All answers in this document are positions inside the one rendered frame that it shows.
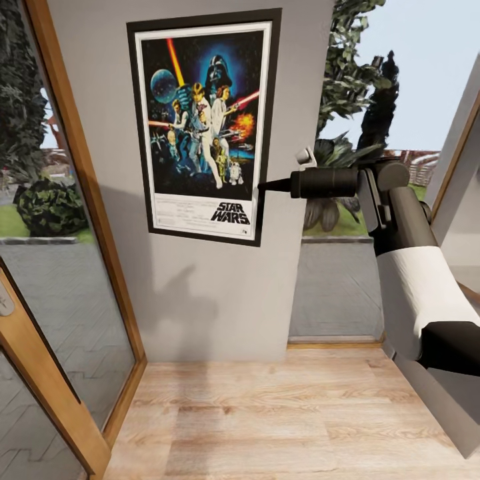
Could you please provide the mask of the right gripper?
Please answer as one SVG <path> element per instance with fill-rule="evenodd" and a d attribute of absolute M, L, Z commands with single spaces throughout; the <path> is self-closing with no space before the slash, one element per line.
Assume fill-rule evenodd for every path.
<path fill-rule="evenodd" d="M 292 171 L 290 178 L 258 184 L 260 190 L 291 192 L 292 199 L 332 198 L 333 167 Z"/>

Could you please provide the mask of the poster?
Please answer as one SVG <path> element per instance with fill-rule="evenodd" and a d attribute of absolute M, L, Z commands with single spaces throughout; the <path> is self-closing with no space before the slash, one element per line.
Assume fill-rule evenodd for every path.
<path fill-rule="evenodd" d="M 261 246 L 281 18 L 126 22 L 150 233 Z"/>

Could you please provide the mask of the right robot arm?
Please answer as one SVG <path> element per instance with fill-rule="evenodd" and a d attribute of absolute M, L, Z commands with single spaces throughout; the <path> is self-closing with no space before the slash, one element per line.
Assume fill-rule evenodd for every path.
<path fill-rule="evenodd" d="M 290 178 L 258 184 L 292 199 L 354 197 L 374 237 L 386 337 L 420 363 L 480 426 L 480 316 L 458 286 L 418 201 L 401 156 L 317 168 L 310 146 Z M 361 168 L 360 168 L 361 167 Z M 360 169 L 359 169 L 360 168 Z"/>

